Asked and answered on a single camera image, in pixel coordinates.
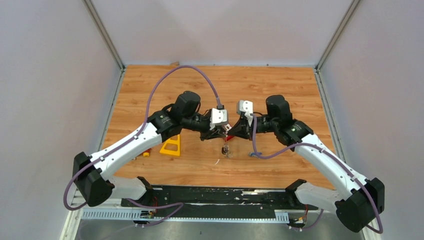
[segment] white wall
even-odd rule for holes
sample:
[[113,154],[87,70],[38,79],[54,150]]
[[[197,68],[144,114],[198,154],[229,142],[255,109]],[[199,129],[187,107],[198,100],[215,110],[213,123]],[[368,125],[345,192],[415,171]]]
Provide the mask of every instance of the white wall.
[[97,149],[120,72],[81,0],[0,6],[0,239],[58,239],[73,157]]
[[423,12],[362,1],[322,71],[347,161],[385,184],[384,240],[423,239]]
[[351,0],[93,0],[125,64],[315,65]]

